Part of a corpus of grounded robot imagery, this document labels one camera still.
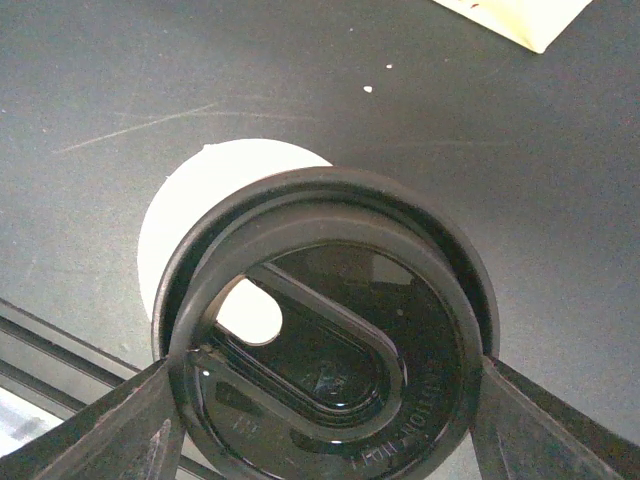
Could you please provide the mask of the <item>cream cakes paper bag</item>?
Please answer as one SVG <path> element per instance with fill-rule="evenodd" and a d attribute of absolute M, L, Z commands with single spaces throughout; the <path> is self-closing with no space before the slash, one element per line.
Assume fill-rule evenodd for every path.
<path fill-rule="evenodd" d="M 591 0 L 435 0 L 435 3 L 543 54 Z"/>

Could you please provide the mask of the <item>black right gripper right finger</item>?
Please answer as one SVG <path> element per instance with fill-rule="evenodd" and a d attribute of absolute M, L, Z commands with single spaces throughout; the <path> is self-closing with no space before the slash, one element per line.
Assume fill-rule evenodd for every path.
<path fill-rule="evenodd" d="M 491 357 L 471 433 L 484 479 L 639 477 L 637 444 Z"/>

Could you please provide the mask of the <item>black paper coffee cup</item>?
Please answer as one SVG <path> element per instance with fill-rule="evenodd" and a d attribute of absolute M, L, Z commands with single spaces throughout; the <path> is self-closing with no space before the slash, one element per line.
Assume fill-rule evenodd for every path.
<path fill-rule="evenodd" d="M 207 144 L 182 163 L 156 192 L 140 229 L 137 271 L 146 316 L 152 316 L 161 276 L 171 255 L 205 213 L 263 178 L 329 164 L 303 147 L 259 138 Z"/>

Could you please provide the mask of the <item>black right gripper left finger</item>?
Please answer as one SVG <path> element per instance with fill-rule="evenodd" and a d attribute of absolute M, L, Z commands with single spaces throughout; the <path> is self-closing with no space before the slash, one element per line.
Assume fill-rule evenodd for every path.
<path fill-rule="evenodd" d="M 160 360 L 1 459 L 3 479 L 173 479 L 185 428 Z"/>

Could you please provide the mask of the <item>black cup lid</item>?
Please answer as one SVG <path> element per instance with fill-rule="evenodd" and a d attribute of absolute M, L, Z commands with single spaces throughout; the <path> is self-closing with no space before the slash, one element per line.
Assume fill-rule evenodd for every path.
<path fill-rule="evenodd" d="M 419 194 L 337 167 L 206 212 L 152 307 L 195 446 L 227 479 L 423 479 L 473 423 L 499 350 L 488 273 Z"/>

